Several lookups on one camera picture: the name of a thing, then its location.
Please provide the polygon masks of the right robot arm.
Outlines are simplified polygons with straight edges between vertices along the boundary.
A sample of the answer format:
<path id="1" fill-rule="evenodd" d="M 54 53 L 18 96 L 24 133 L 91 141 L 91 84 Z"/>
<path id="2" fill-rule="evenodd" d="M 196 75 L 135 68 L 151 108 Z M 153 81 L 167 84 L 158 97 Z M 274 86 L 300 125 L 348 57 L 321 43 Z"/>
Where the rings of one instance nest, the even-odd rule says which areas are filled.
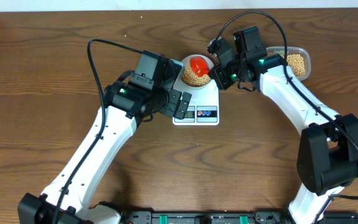
<path id="1" fill-rule="evenodd" d="M 318 223 L 334 197 L 358 178 L 358 119 L 319 101 L 280 54 L 269 54 L 257 27 L 235 32 L 235 47 L 222 37 L 207 51 L 219 63 L 209 72 L 220 90 L 249 82 L 270 98 L 300 134 L 296 162 L 301 187 L 283 222 Z"/>

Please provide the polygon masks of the red plastic measuring scoop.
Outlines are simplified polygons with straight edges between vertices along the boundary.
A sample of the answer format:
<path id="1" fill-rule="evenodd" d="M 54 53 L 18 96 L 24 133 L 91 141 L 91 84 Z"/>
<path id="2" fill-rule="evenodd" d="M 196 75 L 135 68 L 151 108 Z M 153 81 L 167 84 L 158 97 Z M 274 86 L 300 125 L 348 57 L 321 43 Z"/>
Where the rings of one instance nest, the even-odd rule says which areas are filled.
<path id="1" fill-rule="evenodd" d="M 190 67 L 197 77 L 208 75 L 208 64 L 203 57 L 196 56 L 190 59 Z"/>

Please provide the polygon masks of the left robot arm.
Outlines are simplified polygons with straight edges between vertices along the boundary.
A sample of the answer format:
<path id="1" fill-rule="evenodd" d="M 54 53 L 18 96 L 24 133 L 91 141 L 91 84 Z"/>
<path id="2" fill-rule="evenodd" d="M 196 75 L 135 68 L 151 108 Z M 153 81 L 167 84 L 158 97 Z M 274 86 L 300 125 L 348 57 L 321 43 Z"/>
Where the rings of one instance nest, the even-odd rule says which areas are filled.
<path id="1" fill-rule="evenodd" d="M 25 194 L 17 211 L 21 223 L 112 223 L 117 209 L 91 207 L 93 195 L 120 148 L 155 113 L 183 119 L 191 94 L 174 88 L 185 66 L 143 51 L 135 70 L 124 72 L 101 91 L 92 128 L 61 173 L 40 196 Z"/>

